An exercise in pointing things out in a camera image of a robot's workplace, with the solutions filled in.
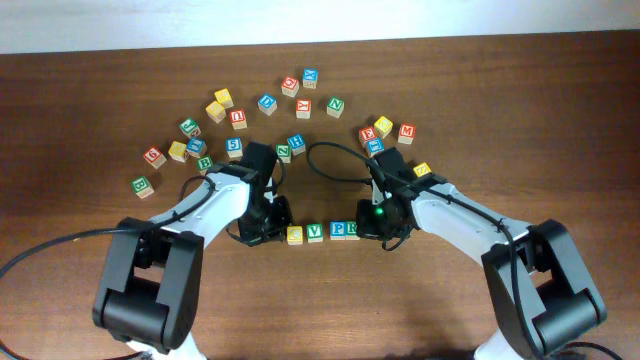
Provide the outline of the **blue P block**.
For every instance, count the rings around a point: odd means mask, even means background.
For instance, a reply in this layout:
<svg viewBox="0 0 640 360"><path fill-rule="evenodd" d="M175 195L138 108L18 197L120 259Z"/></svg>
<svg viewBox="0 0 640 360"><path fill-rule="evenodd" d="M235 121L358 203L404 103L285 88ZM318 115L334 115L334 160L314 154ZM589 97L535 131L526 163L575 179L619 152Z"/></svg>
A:
<svg viewBox="0 0 640 360"><path fill-rule="evenodd" d="M346 239L346 222L332 221L330 223L330 239L345 240Z"/></svg>

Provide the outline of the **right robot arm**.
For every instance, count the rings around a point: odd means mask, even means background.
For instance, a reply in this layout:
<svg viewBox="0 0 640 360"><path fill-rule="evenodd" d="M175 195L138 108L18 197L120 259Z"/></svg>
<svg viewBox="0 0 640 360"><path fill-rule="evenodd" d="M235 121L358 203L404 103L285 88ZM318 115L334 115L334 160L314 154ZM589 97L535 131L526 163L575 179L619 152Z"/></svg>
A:
<svg viewBox="0 0 640 360"><path fill-rule="evenodd" d="M439 175L416 174L395 148L366 165L373 195L358 203L359 237L392 251L421 230L482 266L498 329L474 358L547 359L606 320L604 300L560 222L505 217Z"/></svg>

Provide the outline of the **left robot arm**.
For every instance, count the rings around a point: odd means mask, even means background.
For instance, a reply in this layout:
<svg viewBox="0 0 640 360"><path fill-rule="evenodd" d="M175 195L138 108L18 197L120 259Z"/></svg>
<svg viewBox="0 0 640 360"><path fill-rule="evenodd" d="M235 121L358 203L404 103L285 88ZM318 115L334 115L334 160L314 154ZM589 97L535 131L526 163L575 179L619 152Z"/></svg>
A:
<svg viewBox="0 0 640 360"><path fill-rule="evenodd" d="M292 215L272 179L269 145L249 143L240 160L216 163L170 210L117 226L92 319L146 359L201 359L192 327L205 248L232 223L249 247L282 240Z"/></svg>

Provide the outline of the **yellow C block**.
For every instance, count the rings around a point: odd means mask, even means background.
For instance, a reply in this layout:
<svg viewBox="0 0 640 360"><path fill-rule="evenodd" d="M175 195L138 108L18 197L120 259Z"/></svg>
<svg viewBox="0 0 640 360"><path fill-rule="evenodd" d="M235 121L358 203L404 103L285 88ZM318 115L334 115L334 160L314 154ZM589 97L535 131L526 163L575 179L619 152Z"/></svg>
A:
<svg viewBox="0 0 640 360"><path fill-rule="evenodd" d="M288 226L286 229L286 241L288 245L302 245L304 243L303 227Z"/></svg>

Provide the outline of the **green R block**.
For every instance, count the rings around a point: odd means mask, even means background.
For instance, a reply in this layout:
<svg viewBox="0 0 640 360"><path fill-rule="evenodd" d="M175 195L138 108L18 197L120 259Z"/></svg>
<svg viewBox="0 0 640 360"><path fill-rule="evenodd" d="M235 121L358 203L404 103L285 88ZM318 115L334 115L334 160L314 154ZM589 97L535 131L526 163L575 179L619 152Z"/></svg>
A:
<svg viewBox="0 0 640 360"><path fill-rule="evenodd" d="M359 240L360 237L357 233L357 223L355 221L346 222L346 240Z"/></svg>

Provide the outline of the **green V block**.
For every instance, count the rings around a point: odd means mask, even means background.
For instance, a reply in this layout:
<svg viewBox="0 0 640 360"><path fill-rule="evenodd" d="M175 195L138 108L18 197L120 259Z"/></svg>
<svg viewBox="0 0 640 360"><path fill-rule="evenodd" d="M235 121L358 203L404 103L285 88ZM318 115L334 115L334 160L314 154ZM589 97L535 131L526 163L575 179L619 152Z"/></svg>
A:
<svg viewBox="0 0 640 360"><path fill-rule="evenodd" d="M308 224L306 234L309 243L318 243L324 240L323 226L320 223Z"/></svg>

